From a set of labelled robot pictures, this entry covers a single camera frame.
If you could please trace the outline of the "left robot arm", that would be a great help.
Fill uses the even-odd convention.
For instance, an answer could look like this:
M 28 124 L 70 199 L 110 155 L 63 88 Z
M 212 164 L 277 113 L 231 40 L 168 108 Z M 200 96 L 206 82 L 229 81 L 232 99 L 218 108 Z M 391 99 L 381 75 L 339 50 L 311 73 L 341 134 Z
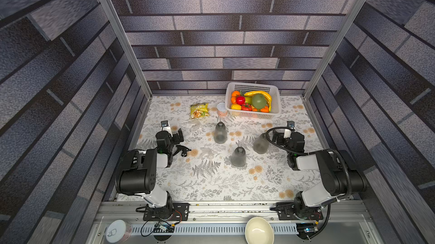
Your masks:
M 139 196 L 146 205 L 136 211 L 143 213 L 144 221 L 187 221 L 189 204 L 174 203 L 171 194 L 163 190 L 156 181 L 157 170 L 170 168 L 173 157 L 179 152 L 185 157 L 188 148 L 182 146 L 182 130 L 170 134 L 167 130 L 156 134 L 155 148 L 125 152 L 116 169 L 116 191 L 127 196 Z

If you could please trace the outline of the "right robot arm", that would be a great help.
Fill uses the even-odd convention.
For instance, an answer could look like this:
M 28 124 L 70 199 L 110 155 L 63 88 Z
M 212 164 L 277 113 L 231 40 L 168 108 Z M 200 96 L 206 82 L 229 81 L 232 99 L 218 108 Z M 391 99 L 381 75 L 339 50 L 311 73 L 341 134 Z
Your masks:
M 276 203 L 270 208 L 278 213 L 279 220 L 320 221 L 324 208 L 368 188 L 366 176 L 347 151 L 326 149 L 306 153 L 304 135 L 290 127 L 271 128 L 265 137 L 270 144 L 286 151 L 291 169 L 316 170 L 321 176 L 318 184 L 298 192 L 292 202 Z

